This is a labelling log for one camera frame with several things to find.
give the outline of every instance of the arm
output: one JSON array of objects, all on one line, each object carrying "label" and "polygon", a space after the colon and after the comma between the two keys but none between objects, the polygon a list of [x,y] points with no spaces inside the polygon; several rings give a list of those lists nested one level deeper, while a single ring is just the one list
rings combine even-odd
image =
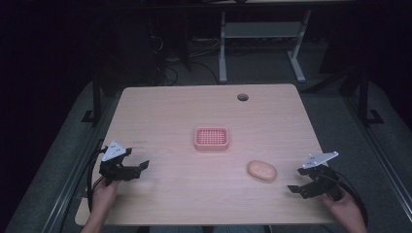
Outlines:
[{"label": "arm", "polygon": [[109,186],[106,186],[105,183],[106,180],[103,178],[94,188],[93,208],[82,233],[100,232],[115,203],[120,182],[112,182]]},{"label": "arm", "polygon": [[325,194],[318,196],[320,200],[333,214],[349,233],[366,233],[367,229],[363,222],[361,211],[354,198],[341,188],[342,199],[333,202]]}]

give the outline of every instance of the desk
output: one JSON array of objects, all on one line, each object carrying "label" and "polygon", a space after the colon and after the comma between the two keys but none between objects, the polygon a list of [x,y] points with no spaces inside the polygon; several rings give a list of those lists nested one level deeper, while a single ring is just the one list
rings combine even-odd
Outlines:
[{"label": "desk", "polygon": [[[239,101],[238,94],[249,100]],[[224,126],[227,150],[194,148],[199,126]],[[334,220],[313,199],[288,184],[310,179],[296,169],[309,153],[322,152],[296,88],[291,84],[127,88],[106,136],[133,148],[123,161],[150,159],[139,180],[120,184],[107,223],[116,225],[217,225],[326,223]],[[247,173],[251,160],[276,167],[265,183]],[[98,165],[94,169],[96,180]],[[88,218],[84,199],[76,215]]]}]

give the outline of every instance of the table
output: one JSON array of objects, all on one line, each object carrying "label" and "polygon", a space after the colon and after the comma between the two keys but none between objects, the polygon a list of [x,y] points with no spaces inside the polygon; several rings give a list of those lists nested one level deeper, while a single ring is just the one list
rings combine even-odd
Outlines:
[{"label": "table", "polygon": [[[238,95],[247,95],[240,101]],[[229,146],[194,148],[196,127],[223,126]],[[133,148],[123,161],[150,159],[140,179],[122,182],[107,220],[115,225],[296,224],[334,222],[317,200],[292,194],[288,184],[311,182],[296,169],[322,152],[291,84],[131,87],[120,99],[105,145]],[[93,179],[97,180],[98,164]],[[247,165],[276,167],[273,183],[251,177]],[[76,222],[86,223],[87,201]]]}]

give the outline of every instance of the soap dish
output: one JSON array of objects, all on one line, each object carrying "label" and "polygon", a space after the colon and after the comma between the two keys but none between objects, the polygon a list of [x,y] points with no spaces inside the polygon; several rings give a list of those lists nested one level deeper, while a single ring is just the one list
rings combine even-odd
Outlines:
[{"label": "soap dish", "polygon": [[199,127],[194,135],[197,150],[226,150],[229,147],[227,129],[224,127]]}]

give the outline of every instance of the oval soap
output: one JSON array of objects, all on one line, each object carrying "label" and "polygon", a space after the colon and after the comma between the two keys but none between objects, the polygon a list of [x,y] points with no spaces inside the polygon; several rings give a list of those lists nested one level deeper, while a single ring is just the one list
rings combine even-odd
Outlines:
[{"label": "oval soap", "polygon": [[276,169],[272,165],[262,161],[251,161],[248,164],[248,173],[256,178],[267,182],[273,182],[276,179]]}]

